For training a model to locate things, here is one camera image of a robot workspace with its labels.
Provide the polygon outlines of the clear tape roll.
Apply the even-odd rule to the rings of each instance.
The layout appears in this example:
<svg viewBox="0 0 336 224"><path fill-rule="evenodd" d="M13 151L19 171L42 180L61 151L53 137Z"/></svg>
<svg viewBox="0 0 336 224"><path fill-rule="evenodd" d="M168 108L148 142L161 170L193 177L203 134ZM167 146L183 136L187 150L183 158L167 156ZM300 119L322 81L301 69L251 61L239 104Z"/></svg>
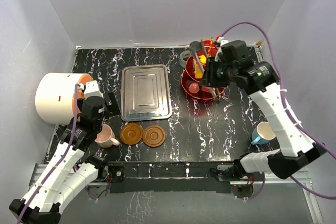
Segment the clear tape roll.
<svg viewBox="0 0 336 224"><path fill-rule="evenodd" d="M185 68L186 67L186 64L187 64L187 61L189 59L189 57L191 57L191 53L189 50L185 50L183 52L180 53L180 56L179 56L179 63L180 63L180 66L182 68Z"/></svg>

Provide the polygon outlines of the dark chocolate cookie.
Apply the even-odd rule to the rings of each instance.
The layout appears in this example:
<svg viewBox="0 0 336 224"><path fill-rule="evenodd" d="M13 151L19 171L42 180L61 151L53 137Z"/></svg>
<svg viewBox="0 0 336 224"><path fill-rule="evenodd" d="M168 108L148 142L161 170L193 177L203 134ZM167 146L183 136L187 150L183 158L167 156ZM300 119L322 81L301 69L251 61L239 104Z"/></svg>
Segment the dark chocolate cookie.
<svg viewBox="0 0 336 224"><path fill-rule="evenodd" d="M202 49L202 44L200 41L193 41L190 43L189 51L190 52L198 52Z"/></svg>

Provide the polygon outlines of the brown wooden coaster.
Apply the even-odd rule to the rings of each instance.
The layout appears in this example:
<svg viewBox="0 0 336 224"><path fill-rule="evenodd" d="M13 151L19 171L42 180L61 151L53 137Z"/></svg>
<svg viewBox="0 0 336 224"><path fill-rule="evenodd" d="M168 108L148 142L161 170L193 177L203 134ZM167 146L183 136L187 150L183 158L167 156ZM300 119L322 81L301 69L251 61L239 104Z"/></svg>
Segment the brown wooden coaster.
<svg viewBox="0 0 336 224"><path fill-rule="evenodd" d="M158 125L150 125L143 132L143 142L149 147L159 147L165 141L166 133Z"/></svg>
<svg viewBox="0 0 336 224"><path fill-rule="evenodd" d="M143 135L143 128L136 123L128 123L121 128L120 139L126 145L138 144Z"/></svg>

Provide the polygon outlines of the pink roll cake top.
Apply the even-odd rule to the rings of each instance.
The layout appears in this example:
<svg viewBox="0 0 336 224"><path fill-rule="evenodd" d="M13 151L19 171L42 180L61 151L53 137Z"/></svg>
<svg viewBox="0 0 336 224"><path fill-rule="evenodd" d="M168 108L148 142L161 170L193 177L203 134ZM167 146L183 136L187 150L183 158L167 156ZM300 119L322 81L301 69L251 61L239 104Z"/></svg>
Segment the pink roll cake top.
<svg viewBox="0 0 336 224"><path fill-rule="evenodd" d="M199 92L199 86L197 83L193 82L190 84L189 88L188 88L190 93L196 94Z"/></svg>

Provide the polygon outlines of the yellow orange cake piece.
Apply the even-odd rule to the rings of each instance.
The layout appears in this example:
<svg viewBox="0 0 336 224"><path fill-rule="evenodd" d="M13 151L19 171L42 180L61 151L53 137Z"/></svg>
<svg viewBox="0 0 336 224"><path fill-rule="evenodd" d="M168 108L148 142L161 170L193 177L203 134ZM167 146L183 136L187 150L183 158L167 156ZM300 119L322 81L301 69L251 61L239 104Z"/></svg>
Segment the yellow orange cake piece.
<svg viewBox="0 0 336 224"><path fill-rule="evenodd" d="M195 78L196 79L201 79L202 76L203 76L203 72L202 72L201 68L198 65L195 66L194 74L195 74Z"/></svg>

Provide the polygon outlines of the blue ceramic cup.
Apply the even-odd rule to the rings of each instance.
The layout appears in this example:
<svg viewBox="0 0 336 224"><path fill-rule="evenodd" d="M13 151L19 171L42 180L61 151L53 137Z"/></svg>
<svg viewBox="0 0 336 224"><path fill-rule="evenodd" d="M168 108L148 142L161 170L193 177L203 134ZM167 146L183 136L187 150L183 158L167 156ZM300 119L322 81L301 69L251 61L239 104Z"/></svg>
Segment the blue ceramic cup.
<svg viewBox="0 0 336 224"><path fill-rule="evenodd" d="M252 145L263 145L275 139L276 135L268 122L260 122L251 134Z"/></svg>

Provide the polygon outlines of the red three-tier cake stand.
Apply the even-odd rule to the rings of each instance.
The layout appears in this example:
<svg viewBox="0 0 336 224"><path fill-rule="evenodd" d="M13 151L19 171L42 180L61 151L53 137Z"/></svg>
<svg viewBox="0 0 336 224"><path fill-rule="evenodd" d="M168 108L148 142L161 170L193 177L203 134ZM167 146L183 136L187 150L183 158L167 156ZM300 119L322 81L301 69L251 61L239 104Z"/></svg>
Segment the red three-tier cake stand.
<svg viewBox="0 0 336 224"><path fill-rule="evenodd" d="M218 51L218 48L215 46L215 43L213 42L213 37L211 39L204 40L203 43L207 55L205 55L203 49L197 52L197 55L199 57L200 63L205 69L206 58L209 57L214 58ZM205 87L199 84L202 78L202 73L191 53L184 51L181 54L185 55L184 60L186 62L181 77L181 85L184 91L194 99L203 101L214 100L214 96L211 92L211 89L209 87Z"/></svg>

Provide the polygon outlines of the silver metal serving tongs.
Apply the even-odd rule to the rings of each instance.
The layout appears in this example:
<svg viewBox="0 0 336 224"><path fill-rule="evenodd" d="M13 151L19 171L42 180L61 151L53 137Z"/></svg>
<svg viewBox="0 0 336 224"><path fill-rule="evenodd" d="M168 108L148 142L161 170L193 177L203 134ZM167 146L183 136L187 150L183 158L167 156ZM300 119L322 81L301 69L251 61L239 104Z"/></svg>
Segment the silver metal serving tongs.
<svg viewBox="0 0 336 224"><path fill-rule="evenodd" d="M199 63L199 69L201 70L202 73L204 73L208 55L207 55L207 50L206 50L204 41L201 39L201 41L199 43L201 44L201 50L199 52L197 52L198 59L199 59L199 62L200 62ZM213 95L214 100L217 103L219 103L221 101L219 89L218 88L210 88L210 91L211 91L211 94Z"/></svg>

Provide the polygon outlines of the orange fish shaped pastry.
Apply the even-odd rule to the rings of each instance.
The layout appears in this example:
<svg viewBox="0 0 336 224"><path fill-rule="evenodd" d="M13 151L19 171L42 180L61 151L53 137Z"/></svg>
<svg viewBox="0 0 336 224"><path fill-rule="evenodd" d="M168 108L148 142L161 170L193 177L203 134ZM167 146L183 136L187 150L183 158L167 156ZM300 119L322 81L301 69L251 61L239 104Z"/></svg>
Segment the orange fish shaped pastry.
<svg viewBox="0 0 336 224"><path fill-rule="evenodd" d="M206 64L206 62L207 62L207 57L206 57L205 55L200 55L198 58L199 58L201 64L203 64L203 65Z"/></svg>

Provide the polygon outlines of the white cylindrical drum container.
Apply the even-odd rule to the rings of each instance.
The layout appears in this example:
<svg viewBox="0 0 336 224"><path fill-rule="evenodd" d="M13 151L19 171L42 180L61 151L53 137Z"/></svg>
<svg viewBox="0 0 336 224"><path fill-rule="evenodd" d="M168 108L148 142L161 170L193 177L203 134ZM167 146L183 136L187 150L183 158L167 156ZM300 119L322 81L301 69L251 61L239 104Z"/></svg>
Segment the white cylindrical drum container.
<svg viewBox="0 0 336 224"><path fill-rule="evenodd" d="M35 107L38 115L49 124L68 125L75 109L77 83L85 85L93 78L87 73L48 73L38 85Z"/></svg>

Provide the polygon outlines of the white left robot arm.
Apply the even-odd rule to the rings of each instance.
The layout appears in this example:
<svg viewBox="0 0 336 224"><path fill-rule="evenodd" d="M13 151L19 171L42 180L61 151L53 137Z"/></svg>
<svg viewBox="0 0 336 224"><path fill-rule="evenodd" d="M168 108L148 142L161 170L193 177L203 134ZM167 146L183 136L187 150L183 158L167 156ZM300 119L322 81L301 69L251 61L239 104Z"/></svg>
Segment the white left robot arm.
<svg viewBox="0 0 336 224"><path fill-rule="evenodd" d="M90 155L72 175L70 172L102 131L104 120L120 115L115 95L109 92L76 99L75 103L81 103L81 111L74 113L52 159L29 192L9 206L18 223L58 223L82 189L108 177L106 161L97 155Z"/></svg>

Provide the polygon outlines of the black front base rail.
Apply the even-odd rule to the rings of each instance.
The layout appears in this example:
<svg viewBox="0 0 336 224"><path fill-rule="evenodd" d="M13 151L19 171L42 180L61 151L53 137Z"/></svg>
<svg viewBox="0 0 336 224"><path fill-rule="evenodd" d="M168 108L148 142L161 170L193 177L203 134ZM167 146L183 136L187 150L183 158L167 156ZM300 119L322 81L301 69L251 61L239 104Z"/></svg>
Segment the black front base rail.
<svg viewBox="0 0 336 224"><path fill-rule="evenodd" d="M185 192L214 191L231 193L234 184L255 185L259 173L248 182L248 175L238 175L233 162L107 162L111 173L111 193L139 191Z"/></svg>

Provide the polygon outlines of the pink ceramic cup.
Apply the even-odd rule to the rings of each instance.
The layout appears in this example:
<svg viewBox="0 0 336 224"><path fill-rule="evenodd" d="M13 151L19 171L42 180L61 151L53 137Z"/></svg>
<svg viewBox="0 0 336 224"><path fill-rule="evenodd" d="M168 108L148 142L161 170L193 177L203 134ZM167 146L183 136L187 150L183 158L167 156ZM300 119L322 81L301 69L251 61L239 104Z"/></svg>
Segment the pink ceramic cup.
<svg viewBox="0 0 336 224"><path fill-rule="evenodd" d="M112 146L120 145L120 142L116 139L112 128L107 124L102 126L102 130L97 134L95 142L102 148L110 148Z"/></svg>

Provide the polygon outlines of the silver metal tray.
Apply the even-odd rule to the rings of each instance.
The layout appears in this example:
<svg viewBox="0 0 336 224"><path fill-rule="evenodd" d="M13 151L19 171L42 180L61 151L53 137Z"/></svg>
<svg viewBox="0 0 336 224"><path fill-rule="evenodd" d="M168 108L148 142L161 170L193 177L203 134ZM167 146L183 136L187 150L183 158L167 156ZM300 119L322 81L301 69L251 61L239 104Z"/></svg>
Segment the silver metal tray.
<svg viewBox="0 0 336 224"><path fill-rule="evenodd" d="M165 65L129 66L122 70L123 121L160 120L171 115L170 85Z"/></svg>

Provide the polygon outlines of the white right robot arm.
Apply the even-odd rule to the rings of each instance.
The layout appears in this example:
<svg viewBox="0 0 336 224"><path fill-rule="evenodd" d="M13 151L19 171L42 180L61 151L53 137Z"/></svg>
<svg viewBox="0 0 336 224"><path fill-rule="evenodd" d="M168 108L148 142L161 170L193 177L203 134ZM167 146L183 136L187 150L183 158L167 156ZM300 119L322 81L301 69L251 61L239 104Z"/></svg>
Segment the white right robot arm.
<svg viewBox="0 0 336 224"><path fill-rule="evenodd" d="M262 110L279 143L274 151L242 155L229 171L240 180L247 180L254 172L274 173L286 179L322 156L326 152L323 147L289 115L292 109L282 97L285 91L273 67L265 61L255 63L242 40L219 39L215 45L218 51L215 57L208 58L200 84L224 88L234 83L245 90Z"/></svg>

